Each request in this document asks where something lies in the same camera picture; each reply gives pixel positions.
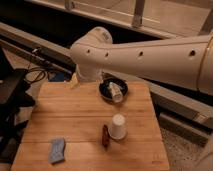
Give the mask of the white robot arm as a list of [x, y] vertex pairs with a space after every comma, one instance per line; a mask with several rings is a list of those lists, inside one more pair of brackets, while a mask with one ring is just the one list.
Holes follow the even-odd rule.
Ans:
[[95, 27], [70, 47], [83, 78], [96, 69], [149, 82], [154, 103], [176, 114], [203, 118], [212, 130], [195, 171], [213, 171], [213, 35], [114, 44]]

